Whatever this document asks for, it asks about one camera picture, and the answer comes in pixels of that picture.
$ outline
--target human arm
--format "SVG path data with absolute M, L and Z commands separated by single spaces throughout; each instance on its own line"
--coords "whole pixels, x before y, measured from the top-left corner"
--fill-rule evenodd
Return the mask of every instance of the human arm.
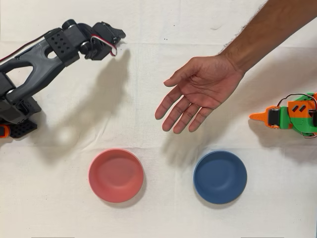
M 174 87 L 159 105 L 161 119 L 179 99 L 163 123 L 180 133 L 195 116 L 195 131 L 238 86 L 244 74 L 289 36 L 317 17 L 317 0 L 268 0 L 243 31 L 220 54 L 195 57 L 164 82 Z

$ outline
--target forearm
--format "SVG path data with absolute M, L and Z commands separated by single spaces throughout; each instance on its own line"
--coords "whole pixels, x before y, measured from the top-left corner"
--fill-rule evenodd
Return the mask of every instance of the forearm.
M 221 55 L 246 72 L 317 17 L 317 0 L 268 0 Z

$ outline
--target robotic arm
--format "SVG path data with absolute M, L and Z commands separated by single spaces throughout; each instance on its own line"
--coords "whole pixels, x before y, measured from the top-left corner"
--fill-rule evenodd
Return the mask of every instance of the robotic arm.
M 108 54 L 115 56 L 116 44 L 125 36 L 122 30 L 104 22 L 90 27 L 71 19 L 62 28 L 39 37 L 44 39 L 36 45 L 0 65 L 0 138 L 8 135 L 20 138 L 37 128 L 29 117 L 40 112 L 41 108 L 32 96 L 48 86 L 65 67 L 77 61 L 78 52 L 91 60 L 102 60 Z M 56 57 L 50 59 L 48 55 L 52 52 Z M 21 86 L 15 87 L 7 73 L 27 66 L 33 67 L 31 74 Z

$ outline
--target palm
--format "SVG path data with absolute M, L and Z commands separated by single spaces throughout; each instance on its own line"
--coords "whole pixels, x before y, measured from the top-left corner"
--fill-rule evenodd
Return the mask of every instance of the palm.
M 180 133 L 198 112 L 189 128 L 195 131 L 232 94 L 242 77 L 243 73 L 224 57 L 194 58 L 165 82 L 166 86 L 175 87 L 158 107 L 156 118 L 162 118 L 183 95 L 163 123 L 163 129 L 170 130 L 182 115 L 174 128 L 175 133 Z

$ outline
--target cable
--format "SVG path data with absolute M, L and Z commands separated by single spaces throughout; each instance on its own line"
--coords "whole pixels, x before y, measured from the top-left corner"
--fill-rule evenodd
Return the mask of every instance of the cable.
M 309 98 L 313 99 L 314 102 L 315 102 L 315 111 L 317 111 L 317 100 L 316 100 L 316 98 L 314 98 L 314 97 L 311 96 L 311 95 L 304 94 L 304 93 L 295 93 L 295 94 L 289 94 L 289 95 L 287 95 L 285 98 L 281 99 L 281 101 L 278 102 L 277 107 L 279 107 L 279 105 L 282 103 L 283 100 L 287 99 L 287 98 L 290 97 L 290 96 L 295 96 L 295 95 L 303 95 L 303 96 L 306 96 L 306 97 L 309 97 Z M 315 133 L 313 133 L 313 134 L 314 134 L 313 136 L 304 136 L 304 134 L 302 133 L 302 136 L 303 136 L 304 138 L 306 138 L 306 139 L 316 138 L 317 135 L 316 135 Z
M 2 63 L 3 61 L 5 61 L 5 60 L 11 58 L 12 56 L 16 55 L 16 54 L 19 53 L 21 50 L 23 50 L 24 48 L 26 48 L 27 46 L 29 46 L 30 44 L 32 44 L 32 43 L 38 41 L 39 39 L 41 39 L 42 37 L 44 37 L 46 34 L 52 32 L 52 31 L 54 31 L 54 30 L 56 30 L 56 29 L 57 29 L 57 28 L 55 28 L 55 29 L 53 29 L 53 30 L 50 30 L 50 31 L 48 31 L 47 33 L 43 34 L 42 36 L 39 36 L 38 38 L 34 39 L 33 41 L 30 41 L 30 42 L 26 43 L 25 45 L 21 46 L 19 49 L 17 49 L 17 50 L 14 51 L 13 53 L 11 53 L 11 54 L 9 54 L 8 56 L 6 56 L 6 57 L 0 59 L 0 63 Z
M 315 111 L 317 111 L 317 100 L 316 100 L 316 98 L 314 98 L 313 96 L 310 96 L 308 94 L 304 94 L 304 93 L 295 93 L 295 94 L 287 95 L 285 98 L 281 99 L 281 101 L 278 102 L 277 107 L 279 107 L 279 105 L 282 103 L 283 100 L 287 99 L 290 96 L 295 96 L 295 95 L 303 95 L 303 96 L 306 96 L 306 97 L 309 97 L 309 98 L 313 99 L 314 102 L 315 102 Z
M 101 38 L 100 36 L 97 36 L 97 35 L 92 35 L 91 36 L 91 39 L 90 39 L 91 43 L 93 43 L 93 39 L 100 40 L 102 43 L 106 44 L 107 46 L 110 46 L 111 47 L 110 54 L 112 56 L 116 56 L 117 55 L 118 50 L 117 50 L 117 47 L 115 45 L 111 44 L 110 42 L 106 41 L 105 39 L 103 39 L 103 38 Z

